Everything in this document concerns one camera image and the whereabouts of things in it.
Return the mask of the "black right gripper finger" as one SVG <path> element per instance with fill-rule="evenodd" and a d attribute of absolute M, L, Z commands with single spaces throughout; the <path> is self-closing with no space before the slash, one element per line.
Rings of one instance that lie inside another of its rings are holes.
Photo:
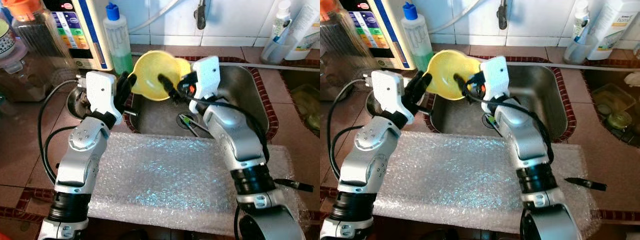
<path fill-rule="evenodd" d="M 457 84 L 458 89 L 461 92 L 461 95 L 464 98 L 470 96 L 471 90 L 469 89 L 469 86 L 470 84 L 473 83 L 473 77 L 464 77 L 459 73 L 455 73 L 453 75 L 453 78 L 454 78 L 455 84 Z"/>
<path fill-rule="evenodd" d="M 163 74 L 158 74 L 157 80 L 162 84 L 164 91 L 174 104 L 180 105 L 184 102 L 184 98 L 178 93 L 178 90 L 176 90 L 173 82 L 171 82 L 169 78 Z"/>

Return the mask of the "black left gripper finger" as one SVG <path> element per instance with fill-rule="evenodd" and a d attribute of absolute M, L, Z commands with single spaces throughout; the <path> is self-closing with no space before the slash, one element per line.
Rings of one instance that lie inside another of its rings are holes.
<path fill-rule="evenodd" d="M 114 103 L 123 103 L 126 100 L 126 76 L 120 75 L 118 80 L 116 81 L 115 91 L 114 91 Z"/>
<path fill-rule="evenodd" d="M 432 82 L 433 76 L 432 74 L 419 71 L 418 73 L 422 74 L 416 82 L 416 100 L 421 100 L 426 93 L 426 89 L 429 87 Z"/>
<path fill-rule="evenodd" d="M 123 100 L 128 100 L 133 87 L 137 82 L 137 75 L 135 73 L 130 73 L 128 71 L 124 71 L 123 73 Z"/>
<path fill-rule="evenodd" d="M 415 87 L 416 87 L 416 82 L 418 81 L 418 77 L 414 76 L 410 80 L 408 78 L 404 78 L 404 80 L 407 80 L 407 83 L 406 83 L 406 86 L 404 87 L 403 105 L 404 106 L 416 105 L 417 100 L 414 93 L 415 93 Z"/>

